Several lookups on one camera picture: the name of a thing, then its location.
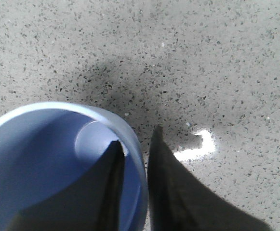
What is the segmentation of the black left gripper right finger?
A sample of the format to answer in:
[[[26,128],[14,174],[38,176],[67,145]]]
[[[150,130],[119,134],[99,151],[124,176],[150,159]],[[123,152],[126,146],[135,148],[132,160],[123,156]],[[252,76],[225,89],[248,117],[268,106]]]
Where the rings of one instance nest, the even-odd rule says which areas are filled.
[[[156,126],[147,166],[154,231],[269,231],[271,227],[220,198],[174,156]]]

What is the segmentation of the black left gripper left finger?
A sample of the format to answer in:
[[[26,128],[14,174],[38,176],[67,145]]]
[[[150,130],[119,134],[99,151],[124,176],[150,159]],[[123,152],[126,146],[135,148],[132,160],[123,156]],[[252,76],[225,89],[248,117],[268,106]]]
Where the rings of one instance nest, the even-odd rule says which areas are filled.
[[[125,156],[112,141],[95,165],[68,187],[19,211],[9,231],[117,231]]]

